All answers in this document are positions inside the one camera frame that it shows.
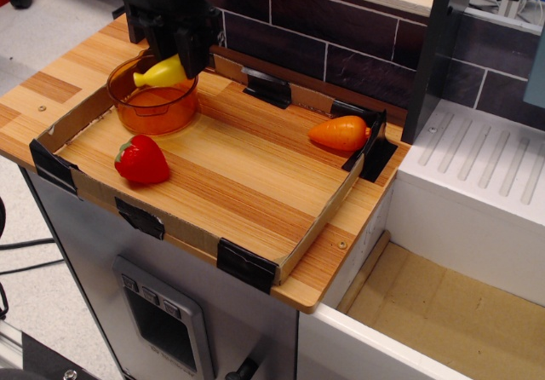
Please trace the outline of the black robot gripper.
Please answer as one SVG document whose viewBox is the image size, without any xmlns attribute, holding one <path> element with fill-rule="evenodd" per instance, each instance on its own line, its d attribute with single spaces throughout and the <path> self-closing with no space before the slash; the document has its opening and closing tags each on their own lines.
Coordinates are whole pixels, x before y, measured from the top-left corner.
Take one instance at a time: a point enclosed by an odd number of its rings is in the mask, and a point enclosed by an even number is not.
<svg viewBox="0 0 545 380">
<path fill-rule="evenodd" d="M 157 61 L 179 55 L 187 78 L 195 78 L 217 44 L 220 10 L 207 0 L 123 0 L 127 21 L 143 35 Z"/>
</svg>

